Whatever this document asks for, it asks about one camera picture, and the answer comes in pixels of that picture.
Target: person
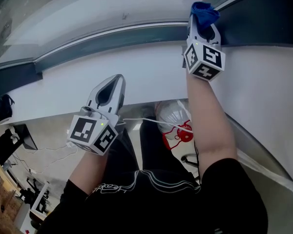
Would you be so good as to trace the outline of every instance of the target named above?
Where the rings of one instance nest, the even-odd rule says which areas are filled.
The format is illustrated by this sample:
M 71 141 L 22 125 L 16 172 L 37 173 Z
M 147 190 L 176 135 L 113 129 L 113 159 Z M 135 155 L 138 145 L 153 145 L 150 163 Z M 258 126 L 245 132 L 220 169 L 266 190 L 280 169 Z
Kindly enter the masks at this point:
M 187 74 L 187 85 L 201 185 L 165 147 L 157 124 L 144 121 L 143 170 L 126 131 L 107 155 L 86 152 L 38 234 L 267 233 L 265 206 L 237 161 L 233 132 L 210 84 Z

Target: fiducial marker cube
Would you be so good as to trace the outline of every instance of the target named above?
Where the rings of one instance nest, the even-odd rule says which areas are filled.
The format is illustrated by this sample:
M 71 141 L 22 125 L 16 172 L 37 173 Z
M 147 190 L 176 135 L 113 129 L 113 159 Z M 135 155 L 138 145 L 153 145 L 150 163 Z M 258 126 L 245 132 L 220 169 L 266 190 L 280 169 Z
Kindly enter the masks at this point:
M 192 40 L 184 58 L 189 74 L 203 80 L 212 81 L 225 70 L 225 53 L 197 40 Z
M 117 135 L 108 119 L 75 115 L 67 139 L 86 151 L 103 156 Z

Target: red object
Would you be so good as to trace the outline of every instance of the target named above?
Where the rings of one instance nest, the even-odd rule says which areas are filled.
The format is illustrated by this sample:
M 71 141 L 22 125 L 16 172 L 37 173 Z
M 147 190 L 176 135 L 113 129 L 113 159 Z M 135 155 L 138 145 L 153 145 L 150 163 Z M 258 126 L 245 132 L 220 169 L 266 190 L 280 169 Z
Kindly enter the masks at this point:
M 191 126 L 187 124 L 189 121 L 190 120 L 187 120 L 183 125 L 178 125 L 178 126 L 192 131 Z M 177 143 L 177 145 L 170 147 L 165 135 L 170 134 L 174 130 L 174 128 L 175 127 L 173 127 L 172 130 L 167 133 L 163 133 L 163 141 L 164 141 L 164 144 L 168 150 L 172 150 L 173 148 L 178 146 L 180 142 L 189 142 L 193 139 L 193 133 L 189 133 L 189 132 L 186 132 L 186 131 L 178 128 L 177 135 L 175 136 L 175 139 L 180 139 L 180 141 Z

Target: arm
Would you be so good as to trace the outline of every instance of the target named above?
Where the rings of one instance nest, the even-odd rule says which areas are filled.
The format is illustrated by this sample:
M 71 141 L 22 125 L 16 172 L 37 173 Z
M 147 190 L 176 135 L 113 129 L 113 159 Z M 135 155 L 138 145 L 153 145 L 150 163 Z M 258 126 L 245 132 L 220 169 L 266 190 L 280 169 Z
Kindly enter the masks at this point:
M 69 180 L 85 193 L 90 194 L 102 181 L 107 154 L 99 156 L 85 152 Z
M 265 205 L 237 161 L 233 132 L 210 84 L 189 74 L 187 83 L 205 214 L 226 233 L 267 233 Z
M 200 174 L 213 163 L 237 159 L 233 132 L 210 84 L 187 73 L 188 98 Z

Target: forearm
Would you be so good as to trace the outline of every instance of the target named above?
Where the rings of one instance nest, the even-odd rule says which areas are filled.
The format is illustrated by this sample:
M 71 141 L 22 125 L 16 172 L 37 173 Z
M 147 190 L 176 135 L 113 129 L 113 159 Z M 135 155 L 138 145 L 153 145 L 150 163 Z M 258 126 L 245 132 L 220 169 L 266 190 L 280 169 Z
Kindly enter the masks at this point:
M 69 180 L 85 193 L 90 194 L 102 181 L 106 161 L 107 154 L 99 156 L 85 152 Z
M 223 158 L 237 159 L 234 136 L 226 114 L 207 81 L 187 74 L 188 98 L 200 173 Z

